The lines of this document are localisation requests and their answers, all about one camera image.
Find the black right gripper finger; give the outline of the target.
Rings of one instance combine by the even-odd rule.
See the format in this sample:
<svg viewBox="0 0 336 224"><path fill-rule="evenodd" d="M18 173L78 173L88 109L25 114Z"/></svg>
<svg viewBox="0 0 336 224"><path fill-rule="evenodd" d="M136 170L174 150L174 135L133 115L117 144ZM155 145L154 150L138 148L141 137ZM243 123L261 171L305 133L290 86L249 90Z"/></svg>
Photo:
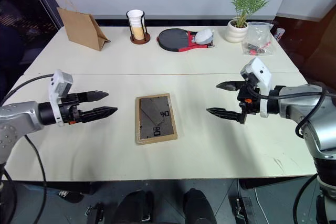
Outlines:
<svg viewBox="0 0 336 224"><path fill-rule="evenodd" d="M243 81L225 81L216 85L216 88L227 90L227 91L237 91L244 86Z"/></svg>
<svg viewBox="0 0 336 224"><path fill-rule="evenodd" d="M232 120L240 124L244 124L246 120L246 113L227 111L224 108L207 108L206 111L221 119Z"/></svg>

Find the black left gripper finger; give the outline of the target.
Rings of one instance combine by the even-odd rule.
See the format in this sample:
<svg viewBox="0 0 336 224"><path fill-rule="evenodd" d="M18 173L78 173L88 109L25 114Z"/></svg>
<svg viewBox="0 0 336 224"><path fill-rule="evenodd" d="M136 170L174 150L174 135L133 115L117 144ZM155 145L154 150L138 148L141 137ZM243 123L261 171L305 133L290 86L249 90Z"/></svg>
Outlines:
<svg viewBox="0 0 336 224"><path fill-rule="evenodd" d="M105 97L107 97L109 93L104 91L88 91L88 92L81 92L77 94L78 100L80 103L84 102L95 102L99 101Z"/></svg>
<svg viewBox="0 0 336 224"><path fill-rule="evenodd" d="M80 112L80 122L88 123L91 121L96 121L100 119L107 118L111 116L118 110L116 107L103 106L99 108L92 109L90 111Z"/></svg>

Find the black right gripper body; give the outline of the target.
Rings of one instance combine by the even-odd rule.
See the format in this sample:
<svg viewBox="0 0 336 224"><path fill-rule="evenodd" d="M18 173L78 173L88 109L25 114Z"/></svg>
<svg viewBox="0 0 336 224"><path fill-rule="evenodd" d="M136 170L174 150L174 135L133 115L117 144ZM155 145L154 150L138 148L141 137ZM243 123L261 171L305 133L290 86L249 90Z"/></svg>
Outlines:
<svg viewBox="0 0 336 224"><path fill-rule="evenodd" d="M260 98L253 96L249 93L248 88L252 88L253 91L259 93L260 89L257 86L252 86L246 81L237 81L236 83L238 96L237 100L239 101L239 107L242 112L238 116L237 122L244 124L248 114L257 114L260 110Z"/></svg>

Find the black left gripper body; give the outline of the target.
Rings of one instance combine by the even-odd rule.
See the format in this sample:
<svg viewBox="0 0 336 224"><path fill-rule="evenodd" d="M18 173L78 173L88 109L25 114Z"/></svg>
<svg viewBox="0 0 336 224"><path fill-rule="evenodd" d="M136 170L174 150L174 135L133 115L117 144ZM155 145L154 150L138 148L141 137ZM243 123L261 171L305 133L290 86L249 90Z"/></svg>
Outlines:
<svg viewBox="0 0 336 224"><path fill-rule="evenodd" d="M75 124L82 122L80 112L77 106L80 104L80 97L77 93L68 94L66 97L61 98L59 104L61 118L64 123Z"/></svg>

